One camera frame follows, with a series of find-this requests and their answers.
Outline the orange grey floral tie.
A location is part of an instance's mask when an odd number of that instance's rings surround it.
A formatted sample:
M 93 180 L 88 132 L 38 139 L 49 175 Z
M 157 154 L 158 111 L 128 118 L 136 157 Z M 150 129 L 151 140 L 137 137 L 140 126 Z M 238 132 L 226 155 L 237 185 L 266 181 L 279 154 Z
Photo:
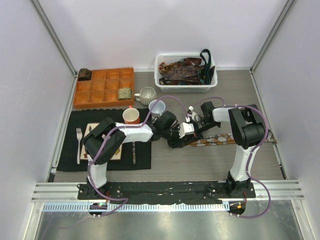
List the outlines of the orange grey floral tie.
M 185 147 L 203 147 L 203 146 L 217 146 L 217 145 L 233 145 L 235 140 L 231 133 L 217 134 L 205 136 L 202 139 L 192 141 L 185 145 Z

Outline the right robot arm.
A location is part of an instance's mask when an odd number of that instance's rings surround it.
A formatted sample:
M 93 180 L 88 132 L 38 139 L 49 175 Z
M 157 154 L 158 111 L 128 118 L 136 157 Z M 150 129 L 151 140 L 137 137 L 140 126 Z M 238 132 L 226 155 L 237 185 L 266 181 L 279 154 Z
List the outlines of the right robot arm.
M 236 153 L 227 174 L 225 191 L 233 198 L 242 196 L 250 188 L 253 159 L 269 133 L 265 118 L 255 104 L 214 107 L 211 101 L 207 101 L 200 108 L 203 117 L 198 117 L 194 108 L 189 107 L 188 116 L 191 119 L 180 124 L 175 146 L 184 147 L 200 140 L 203 132 L 220 127 L 221 123 L 229 123 Z

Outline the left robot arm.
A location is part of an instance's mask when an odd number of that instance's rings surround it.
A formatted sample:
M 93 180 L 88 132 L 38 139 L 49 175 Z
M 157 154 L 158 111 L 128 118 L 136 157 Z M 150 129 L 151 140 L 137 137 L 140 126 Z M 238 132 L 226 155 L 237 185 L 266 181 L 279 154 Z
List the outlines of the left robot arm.
M 107 117 L 83 139 L 89 171 L 86 184 L 79 186 L 79 192 L 92 199 L 102 199 L 107 192 L 107 165 L 119 147 L 126 143 L 149 143 L 159 139 L 167 140 L 170 148 L 184 145 L 177 118 L 170 111 L 145 124 L 123 124 Z

